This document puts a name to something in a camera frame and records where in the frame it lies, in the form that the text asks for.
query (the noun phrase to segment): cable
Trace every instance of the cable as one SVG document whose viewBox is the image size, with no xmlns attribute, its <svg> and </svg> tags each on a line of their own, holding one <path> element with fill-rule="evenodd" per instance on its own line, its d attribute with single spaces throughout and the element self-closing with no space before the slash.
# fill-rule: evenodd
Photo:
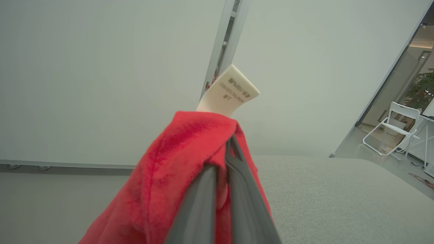
<svg viewBox="0 0 434 244">
<path fill-rule="evenodd" d="M 425 128 L 425 126 L 427 126 L 427 124 L 434 118 L 434 117 L 432 117 L 432 116 L 430 116 L 430 117 L 428 117 L 430 120 L 428 120 L 428 122 L 422 127 L 422 129 L 421 129 L 421 131 L 419 131 L 419 133 L 416 135 L 416 136 L 418 136 L 421 132 L 422 132 L 422 130 Z"/>
<path fill-rule="evenodd" d="M 420 166 L 420 165 L 415 165 L 412 161 L 410 161 L 410 163 L 412 164 L 412 165 L 414 165 L 414 166 L 418 166 L 418 167 L 421 167 L 421 168 L 423 168 L 422 166 Z"/>
<path fill-rule="evenodd" d="M 421 129 L 421 131 L 419 131 L 419 133 L 416 135 L 416 136 L 418 136 L 421 132 L 422 132 L 422 130 L 425 128 L 425 126 L 427 126 L 427 124 L 432 120 L 432 118 L 431 117 L 429 117 L 430 118 L 430 120 L 428 120 L 428 122 L 422 127 L 422 129 Z"/>
<path fill-rule="evenodd" d="M 415 175 L 415 174 L 412 174 L 412 173 L 408 173 L 408 174 L 411 175 L 411 176 L 413 176 L 413 177 L 415 177 L 415 178 L 418 179 L 420 182 L 424 183 L 427 187 L 429 187 L 429 188 L 431 188 L 431 189 L 434 190 L 434 183 L 429 182 L 429 181 L 427 181 L 427 180 L 423 179 L 422 177 L 419 177 L 419 176 L 417 176 L 417 175 Z"/>
</svg>

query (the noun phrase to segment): gray fabric surface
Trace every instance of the gray fabric surface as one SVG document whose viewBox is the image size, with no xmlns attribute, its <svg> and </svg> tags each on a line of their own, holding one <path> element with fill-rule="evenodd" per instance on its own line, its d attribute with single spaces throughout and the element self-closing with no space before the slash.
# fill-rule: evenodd
<svg viewBox="0 0 434 244">
<path fill-rule="evenodd" d="M 256 155 L 283 243 L 434 243 L 434 201 L 372 162 Z"/>
</svg>

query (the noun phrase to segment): white label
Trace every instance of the white label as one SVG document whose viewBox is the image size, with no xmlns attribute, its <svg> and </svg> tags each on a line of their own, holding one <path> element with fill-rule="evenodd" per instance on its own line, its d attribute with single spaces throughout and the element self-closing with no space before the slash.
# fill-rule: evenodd
<svg viewBox="0 0 434 244">
<path fill-rule="evenodd" d="M 239 106 L 258 95 L 259 90 L 234 65 L 230 65 L 205 92 L 196 111 L 230 117 Z"/>
</svg>

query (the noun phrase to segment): doorway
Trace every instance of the doorway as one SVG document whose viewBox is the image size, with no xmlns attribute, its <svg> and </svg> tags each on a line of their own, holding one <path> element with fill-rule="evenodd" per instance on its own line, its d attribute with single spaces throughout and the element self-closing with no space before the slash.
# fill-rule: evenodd
<svg viewBox="0 0 434 244">
<path fill-rule="evenodd" d="M 356 123 L 356 127 L 370 132 L 388 116 L 392 101 L 419 109 L 421 112 L 426 109 L 434 94 L 421 84 L 431 76 L 434 84 L 434 55 L 431 55 L 433 47 L 434 25 L 421 24 L 383 87 Z M 392 114 L 390 123 L 409 131 L 414 125 L 414 120 Z M 387 128 L 376 130 L 372 136 L 384 140 L 385 149 L 394 148 L 404 137 Z"/>
</svg>

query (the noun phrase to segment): red towel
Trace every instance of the red towel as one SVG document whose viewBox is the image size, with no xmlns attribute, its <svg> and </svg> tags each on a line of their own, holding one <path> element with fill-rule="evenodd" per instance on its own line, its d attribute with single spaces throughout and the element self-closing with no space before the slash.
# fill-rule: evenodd
<svg viewBox="0 0 434 244">
<path fill-rule="evenodd" d="M 177 112 L 79 244 L 164 243 L 184 192 L 205 162 L 222 168 L 217 183 L 215 243 L 231 243 L 224 153 L 225 143 L 234 133 L 270 212 L 257 168 L 237 121 L 215 113 Z"/>
</svg>

